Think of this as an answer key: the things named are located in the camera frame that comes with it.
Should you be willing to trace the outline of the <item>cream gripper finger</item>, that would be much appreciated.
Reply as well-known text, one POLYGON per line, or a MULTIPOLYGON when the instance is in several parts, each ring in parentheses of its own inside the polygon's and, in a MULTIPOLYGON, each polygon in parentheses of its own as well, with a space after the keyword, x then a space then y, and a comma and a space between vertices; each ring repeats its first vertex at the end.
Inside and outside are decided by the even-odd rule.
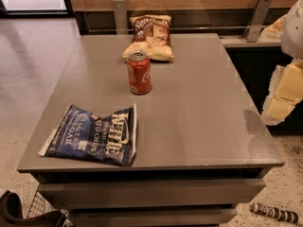
POLYGON ((262 107, 261 120, 267 126, 276 126, 284 122, 294 108, 295 105, 290 102, 267 97, 262 107))
POLYGON ((283 69, 275 97, 292 102, 303 99, 303 61, 292 62, 283 69))

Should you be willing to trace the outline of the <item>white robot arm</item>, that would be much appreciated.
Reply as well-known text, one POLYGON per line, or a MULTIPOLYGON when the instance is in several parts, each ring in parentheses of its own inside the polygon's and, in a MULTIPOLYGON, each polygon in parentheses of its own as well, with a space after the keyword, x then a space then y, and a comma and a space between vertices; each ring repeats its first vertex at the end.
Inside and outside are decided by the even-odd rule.
POLYGON ((272 34, 278 30, 281 50, 293 60, 286 66, 278 65, 271 76, 261 113, 267 126, 284 122, 303 100, 303 0, 297 0, 286 15, 265 29, 272 34))

